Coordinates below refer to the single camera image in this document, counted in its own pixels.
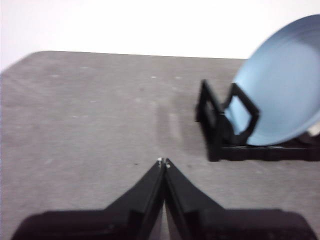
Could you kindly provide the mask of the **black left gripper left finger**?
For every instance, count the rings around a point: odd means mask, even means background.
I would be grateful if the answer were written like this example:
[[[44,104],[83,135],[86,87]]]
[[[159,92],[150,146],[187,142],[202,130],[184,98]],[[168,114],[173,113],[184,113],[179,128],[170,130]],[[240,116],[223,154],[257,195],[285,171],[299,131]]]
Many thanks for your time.
[[[104,209],[57,210],[33,214],[16,229],[14,240],[148,240],[161,225],[165,164],[154,165]]]

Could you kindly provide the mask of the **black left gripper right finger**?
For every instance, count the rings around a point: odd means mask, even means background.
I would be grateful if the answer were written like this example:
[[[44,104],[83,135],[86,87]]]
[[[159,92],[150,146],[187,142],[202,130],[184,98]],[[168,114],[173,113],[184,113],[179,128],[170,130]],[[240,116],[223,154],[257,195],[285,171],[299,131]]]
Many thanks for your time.
[[[170,236],[179,240],[315,240],[307,220],[281,209],[227,209],[164,160]]]

